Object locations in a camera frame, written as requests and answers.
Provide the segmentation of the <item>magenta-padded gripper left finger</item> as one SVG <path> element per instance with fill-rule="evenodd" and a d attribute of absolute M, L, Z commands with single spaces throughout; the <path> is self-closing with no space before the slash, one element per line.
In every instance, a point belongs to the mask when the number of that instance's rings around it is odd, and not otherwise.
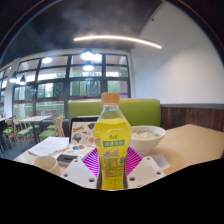
<path fill-rule="evenodd" d="M 96 189 L 99 175 L 97 149 L 91 150 L 82 159 L 74 159 L 61 177 L 84 188 Z"/>

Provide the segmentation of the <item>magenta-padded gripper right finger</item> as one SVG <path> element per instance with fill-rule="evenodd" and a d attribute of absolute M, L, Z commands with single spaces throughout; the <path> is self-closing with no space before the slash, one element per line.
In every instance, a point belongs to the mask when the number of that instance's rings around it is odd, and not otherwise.
<path fill-rule="evenodd" d="M 128 188 L 140 188 L 165 176 L 151 156 L 144 157 L 129 147 L 126 158 L 126 182 Z"/>

